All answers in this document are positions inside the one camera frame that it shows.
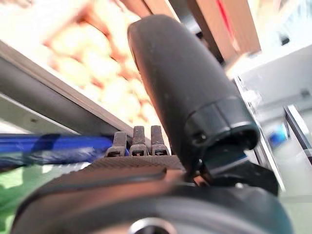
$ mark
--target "bread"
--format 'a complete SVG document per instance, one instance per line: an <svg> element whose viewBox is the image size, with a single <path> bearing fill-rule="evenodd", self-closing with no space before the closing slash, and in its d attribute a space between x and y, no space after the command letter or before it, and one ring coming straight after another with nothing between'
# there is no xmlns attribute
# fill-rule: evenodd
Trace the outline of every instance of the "bread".
<svg viewBox="0 0 312 234"><path fill-rule="evenodd" d="M103 91L101 102L104 107L116 112L123 103L124 96L131 92L129 82L122 77L114 77L110 80Z"/></svg>
<svg viewBox="0 0 312 234"><path fill-rule="evenodd" d="M30 53L36 62L38 61L51 67L54 66L55 54L49 47L40 44L32 49Z"/></svg>
<svg viewBox="0 0 312 234"><path fill-rule="evenodd" d="M96 27L104 34L108 34L107 21L108 19L109 0L92 0L90 2L85 20Z"/></svg>
<svg viewBox="0 0 312 234"><path fill-rule="evenodd" d="M141 81L137 79L132 79L129 81L129 83L133 92L136 94L140 101L150 100Z"/></svg>
<svg viewBox="0 0 312 234"><path fill-rule="evenodd" d="M148 102L143 103L140 113L144 117L144 119L148 121L149 124L161 125L159 118L156 114L156 111L150 103Z"/></svg>
<svg viewBox="0 0 312 234"><path fill-rule="evenodd" d="M94 48L101 55L109 57L112 50L106 36L100 30L98 30L97 28L88 23L84 22L80 26L84 31L84 33L86 34L88 40L87 46Z"/></svg>
<svg viewBox="0 0 312 234"><path fill-rule="evenodd" d="M113 59L123 62L132 56L126 32L110 34L107 38L112 48L111 57Z"/></svg>
<svg viewBox="0 0 312 234"><path fill-rule="evenodd" d="M80 61L103 86L121 71L120 65L115 60L101 55L94 48L86 48L80 55Z"/></svg>
<svg viewBox="0 0 312 234"><path fill-rule="evenodd" d="M102 90L98 86L89 83L84 87L84 93L91 100L100 101Z"/></svg>
<svg viewBox="0 0 312 234"><path fill-rule="evenodd" d="M121 64L121 75L126 79L141 79L140 73L137 69L137 65L134 62L132 55L128 57Z"/></svg>
<svg viewBox="0 0 312 234"><path fill-rule="evenodd" d="M74 23L58 32L47 45L57 54L75 57L87 43L82 28Z"/></svg>
<svg viewBox="0 0 312 234"><path fill-rule="evenodd" d="M73 58L57 58L55 60L55 69L62 76L79 87L84 87L91 82L91 76L88 70Z"/></svg>
<svg viewBox="0 0 312 234"><path fill-rule="evenodd" d="M134 94L126 94L123 98L123 105L121 108L127 113L127 119L133 119L140 113L141 105L139 100Z"/></svg>

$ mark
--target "metal frame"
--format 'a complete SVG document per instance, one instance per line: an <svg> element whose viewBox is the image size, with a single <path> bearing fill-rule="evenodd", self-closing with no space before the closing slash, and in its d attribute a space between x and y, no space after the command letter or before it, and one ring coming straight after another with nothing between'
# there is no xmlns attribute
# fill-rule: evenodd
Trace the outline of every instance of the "metal frame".
<svg viewBox="0 0 312 234"><path fill-rule="evenodd" d="M243 90L243 87L240 83L239 77L238 76L234 77L233 82L236 85L239 93L242 94L242 92L244 90ZM251 110L250 105L248 103L246 103L246 106L249 109L252 116L254 117L254 113ZM258 145L256 146L256 148L254 148L254 153L256 155L257 161L259 162L259 165L264 166L268 169L271 169L274 172L275 177L277 179L277 182L280 186L280 189L282 191L285 191L285 185L284 185L284 182L282 180L281 173L280 173L280 171L277 167L277 164L274 160L274 157L272 155L272 150L271 150L269 144L267 143L267 141L265 139L265 136L261 130L261 127L259 125L258 125L258 127L260 129L260 141L259 141Z"/></svg>
<svg viewBox="0 0 312 234"><path fill-rule="evenodd" d="M23 133L65 133L77 132L43 116L35 111L0 94L0 121L10 123L23 130Z"/></svg>
<svg viewBox="0 0 312 234"><path fill-rule="evenodd" d="M0 92L34 112L80 134L114 134L124 130L113 127L3 58L0 68Z"/></svg>
<svg viewBox="0 0 312 234"><path fill-rule="evenodd" d="M299 141L299 144L301 145L307 157L311 157L312 155L308 151L309 149L312 149L311 139L309 139L311 138L311 136L303 118L301 117L294 105L289 105L285 107L284 111L286 121L289 123L294 135Z"/></svg>

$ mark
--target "green object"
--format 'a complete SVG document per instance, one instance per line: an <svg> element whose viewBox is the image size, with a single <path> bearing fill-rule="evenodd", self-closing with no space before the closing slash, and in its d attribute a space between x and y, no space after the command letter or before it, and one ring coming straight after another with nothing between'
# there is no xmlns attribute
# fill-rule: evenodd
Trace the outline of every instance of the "green object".
<svg viewBox="0 0 312 234"><path fill-rule="evenodd" d="M8 234L19 204L38 187L89 163L33 165L0 174L0 234Z"/></svg>

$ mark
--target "black plastic part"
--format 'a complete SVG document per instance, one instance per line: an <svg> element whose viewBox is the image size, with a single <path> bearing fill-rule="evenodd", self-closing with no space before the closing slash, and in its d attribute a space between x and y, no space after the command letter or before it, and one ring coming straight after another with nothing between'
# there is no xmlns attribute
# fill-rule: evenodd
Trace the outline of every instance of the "black plastic part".
<svg viewBox="0 0 312 234"><path fill-rule="evenodd" d="M127 134L116 132L112 147L106 151L107 157L125 156L127 146Z"/></svg>
<svg viewBox="0 0 312 234"><path fill-rule="evenodd" d="M238 183L242 184L242 186L258 187L275 196L278 195L278 182L274 172L248 160L228 167L220 173L213 174L210 185L235 187Z"/></svg>
<svg viewBox="0 0 312 234"><path fill-rule="evenodd" d="M151 155L170 155L162 138L161 127L157 125L151 127Z"/></svg>
<svg viewBox="0 0 312 234"><path fill-rule="evenodd" d="M129 150L130 156L147 156L148 150L145 145L145 134L143 126L135 126L133 129L132 146Z"/></svg>
<svg viewBox="0 0 312 234"><path fill-rule="evenodd" d="M14 224L18 222L20 215L32 202L40 200L45 196L160 180L166 176L166 172L167 169L165 167L158 165L139 168L126 167L123 168L122 173L120 168L106 168L106 170L93 168L90 170L86 167L78 172L62 175L35 190L20 204L16 212Z"/></svg>
<svg viewBox="0 0 312 234"><path fill-rule="evenodd" d="M162 227L150 225L136 231L135 234L170 234L170 233Z"/></svg>
<svg viewBox="0 0 312 234"><path fill-rule="evenodd" d="M41 233L96 233L120 223L132 223L155 216L169 220L179 234L294 233L277 198L262 189L204 190L190 186L176 187L164 195L93 206L63 218L54 218L53 223L42 227ZM27 217L31 217L31 214L24 214L21 218ZM31 233L28 232L29 229L35 230L36 227L23 229L16 226L12 233L28 234Z"/></svg>
<svg viewBox="0 0 312 234"><path fill-rule="evenodd" d="M241 147L256 146L259 130L239 92L196 36L176 20L154 15L131 24L128 39L172 148L188 171L197 169L214 140L232 133L248 135Z"/></svg>
<svg viewBox="0 0 312 234"><path fill-rule="evenodd" d="M172 170L185 171L179 158L171 156L141 156L141 157L104 157L96 160L85 170L93 171L96 169L123 169L162 166Z"/></svg>

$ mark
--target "shelf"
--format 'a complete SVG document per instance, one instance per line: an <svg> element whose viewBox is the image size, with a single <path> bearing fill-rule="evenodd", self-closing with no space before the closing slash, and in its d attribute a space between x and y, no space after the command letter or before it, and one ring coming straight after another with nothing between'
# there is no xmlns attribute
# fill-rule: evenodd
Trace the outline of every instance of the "shelf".
<svg viewBox="0 0 312 234"><path fill-rule="evenodd" d="M0 94L0 133L13 134L77 134L75 131L36 113Z"/></svg>
<svg viewBox="0 0 312 234"><path fill-rule="evenodd" d="M0 91L16 102L81 134L133 128L86 97L46 65L0 41Z"/></svg>

